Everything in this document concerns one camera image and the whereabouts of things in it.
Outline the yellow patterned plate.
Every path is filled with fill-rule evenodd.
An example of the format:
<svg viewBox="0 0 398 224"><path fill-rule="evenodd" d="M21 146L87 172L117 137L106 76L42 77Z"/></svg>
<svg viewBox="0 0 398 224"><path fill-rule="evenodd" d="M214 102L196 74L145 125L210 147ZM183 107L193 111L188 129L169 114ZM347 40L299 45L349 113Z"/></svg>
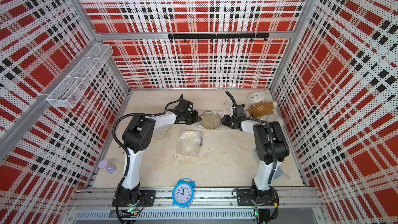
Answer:
<svg viewBox="0 0 398 224"><path fill-rule="evenodd" d="M221 119L215 112L205 112L201 115L201 126L205 129L216 129L221 125Z"/></svg>

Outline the grey blue oval dish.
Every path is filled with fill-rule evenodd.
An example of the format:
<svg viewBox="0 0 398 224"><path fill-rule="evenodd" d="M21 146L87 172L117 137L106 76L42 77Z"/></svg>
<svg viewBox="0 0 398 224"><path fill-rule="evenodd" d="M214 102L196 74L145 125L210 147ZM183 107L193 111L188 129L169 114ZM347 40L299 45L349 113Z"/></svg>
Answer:
<svg viewBox="0 0 398 224"><path fill-rule="evenodd" d="M253 149L253 152L254 152L254 155L255 155L256 160L257 160L258 162L260 162L260 159L259 159L257 150L256 150L255 148ZM276 170L276 172L274 173L274 179L279 178L281 175L282 175L282 170L280 169L280 167L277 167L277 170Z"/></svg>

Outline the blue alarm clock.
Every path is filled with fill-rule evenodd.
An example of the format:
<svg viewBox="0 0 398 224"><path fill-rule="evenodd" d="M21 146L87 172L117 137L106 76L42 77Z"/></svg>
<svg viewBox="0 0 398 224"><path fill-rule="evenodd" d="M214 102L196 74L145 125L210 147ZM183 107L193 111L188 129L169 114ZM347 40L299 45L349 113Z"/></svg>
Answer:
<svg viewBox="0 0 398 224"><path fill-rule="evenodd" d="M180 179L172 192L173 205L189 208L194 199L195 181L190 178Z"/></svg>

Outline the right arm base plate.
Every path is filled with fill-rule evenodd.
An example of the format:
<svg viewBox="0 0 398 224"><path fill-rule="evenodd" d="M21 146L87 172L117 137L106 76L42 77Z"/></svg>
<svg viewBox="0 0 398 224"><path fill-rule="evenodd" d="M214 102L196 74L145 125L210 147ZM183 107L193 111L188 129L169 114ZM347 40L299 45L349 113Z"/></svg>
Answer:
<svg viewBox="0 0 398 224"><path fill-rule="evenodd" d="M274 206L279 207L279 195L274 188L261 191L251 188L237 189L237 204L239 206Z"/></svg>

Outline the black hook rail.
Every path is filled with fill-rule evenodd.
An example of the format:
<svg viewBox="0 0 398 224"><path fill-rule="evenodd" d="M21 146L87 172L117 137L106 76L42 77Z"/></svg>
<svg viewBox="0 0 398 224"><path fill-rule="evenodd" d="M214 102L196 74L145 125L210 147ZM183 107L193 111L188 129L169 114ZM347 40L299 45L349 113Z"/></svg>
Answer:
<svg viewBox="0 0 398 224"><path fill-rule="evenodd" d="M214 34L169 34L169 40L189 39L268 39L269 33L214 33Z"/></svg>

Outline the bubble wrapped plate left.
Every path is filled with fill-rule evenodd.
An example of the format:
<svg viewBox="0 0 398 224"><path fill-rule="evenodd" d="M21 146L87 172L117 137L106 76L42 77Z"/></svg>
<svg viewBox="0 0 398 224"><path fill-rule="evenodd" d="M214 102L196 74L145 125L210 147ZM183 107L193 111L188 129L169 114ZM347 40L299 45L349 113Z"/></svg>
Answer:
<svg viewBox="0 0 398 224"><path fill-rule="evenodd" d="M171 125L165 125L154 129L153 137L162 140L170 131Z"/></svg>

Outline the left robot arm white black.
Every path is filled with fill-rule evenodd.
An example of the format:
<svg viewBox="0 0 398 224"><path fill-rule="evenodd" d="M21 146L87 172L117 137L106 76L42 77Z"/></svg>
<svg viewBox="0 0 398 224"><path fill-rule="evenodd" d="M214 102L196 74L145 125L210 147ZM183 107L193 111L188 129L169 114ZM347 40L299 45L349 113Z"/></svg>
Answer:
<svg viewBox="0 0 398 224"><path fill-rule="evenodd" d="M124 173L112 203L113 207L123 207L144 203L140 193L140 169L145 149L150 145L154 130L174 124L192 125L201 121L194 104L183 98L168 103L161 113L130 113L114 123L112 136L124 150Z"/></svg>

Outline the white teddy bear brown shirt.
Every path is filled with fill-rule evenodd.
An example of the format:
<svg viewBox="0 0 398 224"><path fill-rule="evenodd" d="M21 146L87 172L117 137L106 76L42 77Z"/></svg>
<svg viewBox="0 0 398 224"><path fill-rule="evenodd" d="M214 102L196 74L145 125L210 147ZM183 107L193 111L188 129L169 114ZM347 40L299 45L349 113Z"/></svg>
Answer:
<svg viewBox="0 0 398 224"><path fill-rule="evenodd" d="M284 125L284 121L276 113L277 102L273 100L268 90L251 93L246 99L245 114L248 118L277 121Z"/></svg>

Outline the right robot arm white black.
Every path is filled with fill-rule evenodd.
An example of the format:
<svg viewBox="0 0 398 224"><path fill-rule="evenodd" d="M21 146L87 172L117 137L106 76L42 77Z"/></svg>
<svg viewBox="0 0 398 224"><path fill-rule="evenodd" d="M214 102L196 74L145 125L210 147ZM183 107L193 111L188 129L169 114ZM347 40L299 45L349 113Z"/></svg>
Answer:
<svg viewBox="0 0 398 224"><path fill-rule="evenodd" d="M250 200L255 205L279 206L278 193L272 186L280 164L289 155L289 147L278 121L248 118L244 105L235 101L232 114L224 115L221 124L233 130L251 133L255 138L259 167L250 187Z"/></svg>

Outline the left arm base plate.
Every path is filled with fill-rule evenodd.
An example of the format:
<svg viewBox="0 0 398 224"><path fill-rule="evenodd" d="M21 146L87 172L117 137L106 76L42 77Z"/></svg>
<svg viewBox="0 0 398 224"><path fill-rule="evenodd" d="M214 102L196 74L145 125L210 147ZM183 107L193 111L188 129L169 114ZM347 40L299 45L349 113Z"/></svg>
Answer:
<svg viewBox="0 0 398 224"><path fill-rule="evenodd" d="M153 206L155 193L155 190L129 190L122 187L115 194L112 207Z"/></svg>

